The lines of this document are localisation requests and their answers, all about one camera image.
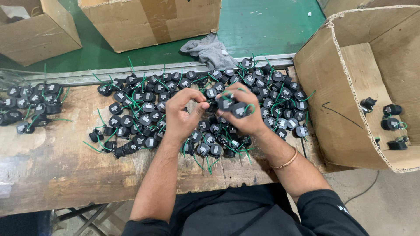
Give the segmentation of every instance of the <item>black shirt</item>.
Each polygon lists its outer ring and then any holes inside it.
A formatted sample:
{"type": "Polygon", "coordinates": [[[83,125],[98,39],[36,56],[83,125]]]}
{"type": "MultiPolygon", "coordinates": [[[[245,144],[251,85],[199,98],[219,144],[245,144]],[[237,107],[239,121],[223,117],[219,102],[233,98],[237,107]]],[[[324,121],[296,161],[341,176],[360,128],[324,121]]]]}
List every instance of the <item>black shirt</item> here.
{"type": "Polygon", "coordinates": [[[368,235],[332,190],[303,194],[297,208],[301,222],[279,183],[188,193],[177,195],[169,224],[130,220],[122,236],[368,235]]]}

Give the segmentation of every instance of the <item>black cable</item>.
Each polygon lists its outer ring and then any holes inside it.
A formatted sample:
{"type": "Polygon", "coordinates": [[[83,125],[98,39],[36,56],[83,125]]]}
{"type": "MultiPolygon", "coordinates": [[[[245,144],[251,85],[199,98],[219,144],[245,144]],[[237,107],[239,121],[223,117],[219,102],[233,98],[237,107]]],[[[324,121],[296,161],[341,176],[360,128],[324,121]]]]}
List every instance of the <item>black cable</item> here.
{"type": "Polygon", "coordinates": [[[355,198],[357,198],[357,197],[362,196],[362,195],[363,195],[363,194],[365,194],[367,191],[369,191],[369,189],[371,189],[371,188],[373,187],[373,185],[376,183],[376,181],[378,180],[378,176],[379,176],[379,171],[378,171],[378,172],[377,172],[377,174],[376,174],[375,181],[371,184],[371,186],[370,186],[369,188],[367,188],[364,192],[362,192],[362,193],[360,193],[360,194],[358,194],[358,195],[356,195],[356,196],[354,196],[354,197],[350,198],[349,200],[347,200],[347,201],[344,203],[344,205],[345,205],[345,204],[347,204],[348,202],[350,202],[351,200],[353,200],[353,199],[355,199],[355,198]]]}

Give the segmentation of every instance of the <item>copper bracelet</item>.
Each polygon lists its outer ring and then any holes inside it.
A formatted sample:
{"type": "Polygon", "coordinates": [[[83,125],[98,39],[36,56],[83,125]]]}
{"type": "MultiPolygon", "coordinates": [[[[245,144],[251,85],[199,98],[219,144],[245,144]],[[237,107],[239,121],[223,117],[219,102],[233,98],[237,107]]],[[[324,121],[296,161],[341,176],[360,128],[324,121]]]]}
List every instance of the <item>copper bracelet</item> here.
{"type": "Polygon", "coordinates": [[[294,155],[290,159],[290,161],[286,162],[285,164],[283,164],[281,166],[272,166],[270,164],[270,167],[273,168],[273,169],[275,169],[275,170],[281,170],[281,169],[285,168],[286,166],[290,165],[290,163],[292,163],[296,159],[296,157],[297,157],[297,149],[295,147],[292,147],[292,148],[294,148],[294,155]]]}

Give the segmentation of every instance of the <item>open cardboard box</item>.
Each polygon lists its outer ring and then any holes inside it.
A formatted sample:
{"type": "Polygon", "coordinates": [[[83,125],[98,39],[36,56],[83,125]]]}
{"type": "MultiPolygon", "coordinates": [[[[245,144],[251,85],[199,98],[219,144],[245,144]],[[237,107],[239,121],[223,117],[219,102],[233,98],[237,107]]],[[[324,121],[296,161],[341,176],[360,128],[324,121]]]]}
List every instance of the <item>open cardboard box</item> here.
{"type": "Polygon", "coordinates": [[[294,57],[310,117],[327,161],[344,166],[407,172],[420,169],[420,6],[340,12],[328,18],[294,57]],[[363,115],[360,101],[378,100],[363,115]],[[408,128],[381,128],[383,106],[408,128]],[[388,141],[407,135],[407,150],[388,141]],[[380,149],[375,143],[380,137],[380,149]]]}
{"type": "Polygon", "coordinates": [[[221,0],[79,0],[78,3],[115,52],[219,29],[221,0]]]}
{"type": "Polygon", "coordinates": [[[326,17],[350,9],[377,8],[394,5],[420,5],[420,0],[318,0],[326,17]]]}
{"type": "Polygon", "coordinates": [[[0,14],[0,53],[28,66],[81,48],[73,17],[57,0],[0,0],[0,5],[23,6],[33,17],[7,24],[0,14]]]}

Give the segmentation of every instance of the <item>wooden workbench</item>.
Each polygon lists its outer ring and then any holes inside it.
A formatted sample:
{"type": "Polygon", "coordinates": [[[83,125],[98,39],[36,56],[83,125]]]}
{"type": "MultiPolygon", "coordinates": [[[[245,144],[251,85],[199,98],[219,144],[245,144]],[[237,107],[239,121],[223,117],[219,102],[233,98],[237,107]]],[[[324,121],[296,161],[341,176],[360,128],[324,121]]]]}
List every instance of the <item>wooden workbench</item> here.
{"type": "MultiPolygon", "coordinates": [[[[294,68],[289,68],[289,74],[297,80],[294,68]]],[[[112,153],[98,153],[82,143],[100,148],[89,140],[88,133],[102,125],[97,108],[107,123],[111,117],[108,106],[113,102],[112,96],[99,95],[97,86],[73,87],[62,113],[52,116],[73,122],[54,121],[23,135],[17,134],[15,125],[0,127],[0,215],[134,199],[156,150],[141,150],[117,160],[112,153]]],[[[191,111],[195,103],[187,106],[191,111]]],[[[325,163],[315,132],[309,128],[308,142],[294,138],[290,131],[287,142],[323,173],[348,169],[325,163]]],[[[117,140],[118,146],[127,142],[117,140]]],[[[223,157],[213,166],[212,175],[201,170],[192,156],[180,154],[177,193],[278,181],[261,150],[249,153],[252,165],[245,154],[223,157]]],[[[197,158],[206,169],[205,159],[197,158]]]]}

